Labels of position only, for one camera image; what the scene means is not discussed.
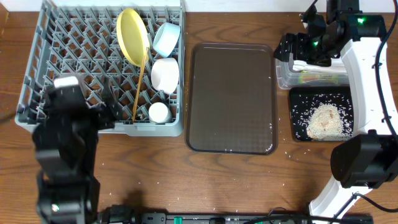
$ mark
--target white bowl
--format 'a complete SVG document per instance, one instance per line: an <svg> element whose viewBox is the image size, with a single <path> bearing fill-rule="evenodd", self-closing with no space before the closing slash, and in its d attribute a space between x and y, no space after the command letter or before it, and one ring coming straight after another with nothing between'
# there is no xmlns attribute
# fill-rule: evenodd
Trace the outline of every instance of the white bowl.
<svg viewBox="0 0 398 224"><path fill-rule="evenodd" d="M180 70L174 58L158 59L152 67L150 80L155 90L163 90L166 94L172 94L177 85Z"/></svg>
<svg viewBox="0 0 398 224"><path fill-rule="evenodd" d="M165 22L156 32L154 49L163 58L167 58L173 51L180 37L181 28L178 25Z"/></svg>

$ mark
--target yellow plate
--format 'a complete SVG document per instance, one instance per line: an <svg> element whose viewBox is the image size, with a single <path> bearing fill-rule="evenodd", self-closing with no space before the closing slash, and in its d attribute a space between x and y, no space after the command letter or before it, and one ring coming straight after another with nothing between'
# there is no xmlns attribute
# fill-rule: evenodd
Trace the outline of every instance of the yellow plate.
<svg viewBox="0 0 398 224"><path fill-rule="evenodd" d="M149 41L145 24L135 10L125 9L120 13L116 34L124 56L130 63L140 67Z"/></svg>

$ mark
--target black tray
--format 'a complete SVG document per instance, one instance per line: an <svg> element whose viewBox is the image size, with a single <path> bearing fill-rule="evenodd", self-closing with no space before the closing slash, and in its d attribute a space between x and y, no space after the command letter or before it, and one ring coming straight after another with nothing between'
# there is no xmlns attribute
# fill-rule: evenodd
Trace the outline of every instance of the black tray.
<svg viewBox="0 0 398 224"><path fill-rule="evenodd" d="M307 126L301 124L303 119L309 119L310 114L304 112L311 108L320 106L320 103L335 104L339 110L342 109L350 123L349 127L354 128L354 109L352 107L351 92L348 86L339 87L295 87L289 91L290 120L292 121L293 139L297 141L321 141L314 140L307 135Z"/></svg>
<svg viewBox="0 0 398 224"><path fill-rule="evenodd" d="M193 49L185 142L200 152L269 155L278 145L276 77L265 45Z"/></svg>

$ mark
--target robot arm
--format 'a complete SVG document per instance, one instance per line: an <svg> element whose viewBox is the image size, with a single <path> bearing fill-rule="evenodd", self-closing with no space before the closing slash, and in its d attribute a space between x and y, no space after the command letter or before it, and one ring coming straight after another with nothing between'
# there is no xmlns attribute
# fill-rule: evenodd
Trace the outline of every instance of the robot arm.
<svg viewBox="0 0 398 224"><path fill-rule="evenodd" d="M58 78L46 96L47 119L32 135L42 166L37 176L37 212L42 223L93 223L100 183L94 177L98 130L113 128L118 110L109 81L101 92L105 103L89 107L79 74Z"/></svg>
<svg viewBox="0 0 398 224"><path fill-rule="evenodd" d="M321 194L310 203L310 214L341 218L357 198L393 181L398 173L398 147L386 124L376 85L375 57L386 36L384 19L364 15L358 0L328 0L327 19L314 4L300 15L307 34L286 34L274 57L288 62L303 60L330 66L341 57L348 76L354 109L354 137L336 147L331 155L333 176ZM385 46L380 57L380 79L389 121L398 129L398 114L392 97Z"/></svg>
<svg viewBox="0 0 398 224"><path fill-rule="evenodd" d="M354 136L367 134L370 130L376 130L378 134L383 135L391 134L386 122L383 122L384 114L377 92L374 69L372 68L374 65L375 52L380 46L380 43L381 41L378 37L363 37L359 42L349 41L341 51L341 59L349 75L349 84L353 101ZM394 129L398 129L398 114L396 112L394 99L392 98L387 72L386 47L383 48L381 61L383 63L380 66L382 91L389 111L388 113L391 115L391 123ZM378 173L381 176L385 174L382 169L378 170ZM310 213L311 215L323 217L342 218L358 200L358 198L353 197L353 194L360 193L365 195L370 191L372 191L372 188L368 186L353 185L350 188L344 188L341 182L337 181L332 176L321 194L310 203Z"/></svg>

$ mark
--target brown tray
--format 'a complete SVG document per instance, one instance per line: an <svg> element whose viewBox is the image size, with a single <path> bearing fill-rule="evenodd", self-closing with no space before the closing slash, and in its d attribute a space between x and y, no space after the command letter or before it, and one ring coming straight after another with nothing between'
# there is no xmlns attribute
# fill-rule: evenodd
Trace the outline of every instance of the brown tray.
<svg viewBox="0 0 398 224"><path fill-rule="evenodd" d="M193 49L185 142L194 151L269 155L278 145L272 49L198 44Z"/></svg>

